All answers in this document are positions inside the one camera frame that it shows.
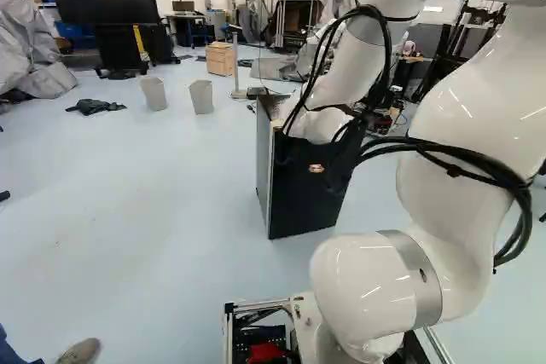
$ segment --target black box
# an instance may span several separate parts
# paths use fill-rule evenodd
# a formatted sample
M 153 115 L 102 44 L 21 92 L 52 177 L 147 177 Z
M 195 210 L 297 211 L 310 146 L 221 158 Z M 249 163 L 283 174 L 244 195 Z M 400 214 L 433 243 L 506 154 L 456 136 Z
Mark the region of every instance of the black box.
M 256 192 L 269 239 L 334 226 L 350 180 L 336 192 L 328 188 L 337 142 L 315 145 L 281 132 L 278 108 L 286 98 L 259 95 L 256 110 Z

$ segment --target metal frame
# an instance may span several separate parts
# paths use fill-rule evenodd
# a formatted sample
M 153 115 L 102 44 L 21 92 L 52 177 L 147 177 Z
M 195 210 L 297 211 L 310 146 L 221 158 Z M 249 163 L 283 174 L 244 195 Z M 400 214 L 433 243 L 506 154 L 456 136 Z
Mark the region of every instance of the metal frame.
M 287 9 L 287 2 L 290 1 L 298 1 L 298 2 L 310 2 L 311 8 L 309 9 L 309 22 L 308 22 L 308 29 L 311 30 L 313 27 L 311 25 L 312 17 L 313 17 L 313 3 L 318 2 L 318 0 L 278 0 L 279 7 L 277 8 L 276 12 L 276 33 L 275 33 L 275 47 L 282 49 L 284 47 L 284 23 L 285 23 L 285 16 L 286 16 L 286 9 Z
M 299 301 L 299 297 L 296 296 L 293 298 L 294 302 Z M 225 304 L 224 318 L 223 318 L 223 363 L 222 364 L 233 364 L 233 322 L 234 316 L 240 313 L 250 313 L 260 310 L 267 309 L 286 309 L 287 311 L 292 311 L 292 301 L 291 298 L 283 298 L 278 300 L 266 300 L 256 303 L 227 303 Z M 429 343 L 432 345 L 434 352 L 438 356 L 439 361 L 442 364 L 455 364 L 453 359 L 450 356 L 450 353 L 445 348 L 444 344 L 440 341 L 436 332 L 428 327 L 423 327 L 423 332 L 427 336 Z

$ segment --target red component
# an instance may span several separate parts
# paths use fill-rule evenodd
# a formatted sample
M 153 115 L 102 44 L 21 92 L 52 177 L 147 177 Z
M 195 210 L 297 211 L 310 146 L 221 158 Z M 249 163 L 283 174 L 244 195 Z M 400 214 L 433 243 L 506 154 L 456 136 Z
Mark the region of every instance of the red component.
M 269 362 L 274 358 L 284 357 L 284 353 L 282 352 L 282 350 L 273 343 L 251 345 L 250 350 L 252 352 L 252 355 L 248 359 L 247 364 Z

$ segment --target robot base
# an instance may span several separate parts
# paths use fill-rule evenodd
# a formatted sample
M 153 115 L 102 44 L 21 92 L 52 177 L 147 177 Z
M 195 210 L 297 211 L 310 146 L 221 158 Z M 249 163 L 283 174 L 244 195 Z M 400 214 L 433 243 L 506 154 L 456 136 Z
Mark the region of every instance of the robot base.
M 312 292 L 282 300 L 225 304 L 223 364 L 235 364 L 238 351 L 241 350 L 241 335 L 257 322 L 260 327 L 269 327 L 271 334 L 276 334 L 277 339 L 273 343 L 278 343 L 283 350 L 286 349 L 286 363 L 360 364 L 336 343 L 328 326 L 322 321 Z M 284 338 L 278 335 L 281 327 L 279 323 L 286 327 Z M 377 363 L 430 364 L 437 361 L 453 364 L 434 331 L 425 328 L 424 332 L 405 333 L 400 348 L 391 357 Z

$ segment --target black cloth on floor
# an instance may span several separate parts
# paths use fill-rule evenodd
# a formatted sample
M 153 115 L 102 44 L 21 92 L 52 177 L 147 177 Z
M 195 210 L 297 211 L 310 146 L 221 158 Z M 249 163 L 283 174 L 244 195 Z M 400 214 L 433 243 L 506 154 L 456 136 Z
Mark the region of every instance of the black cloth on floor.
M 88 116 L 101 111 L 118 111 L 123 110 L 124 108 L 127 107 L 123 104 L 118 104 L 117 102 L 106 102 L 84 98 L 83 100 L 78 101 L 74 107 L 67 108 L 67 111 L 80 111 L 84 116 Z
M 252 68 L 253 67 L 253 61 L 254 61 L 254 59 L 251 59 L 251 60 L 241 59 L 241 60 L 237 61 L 237 66 Z

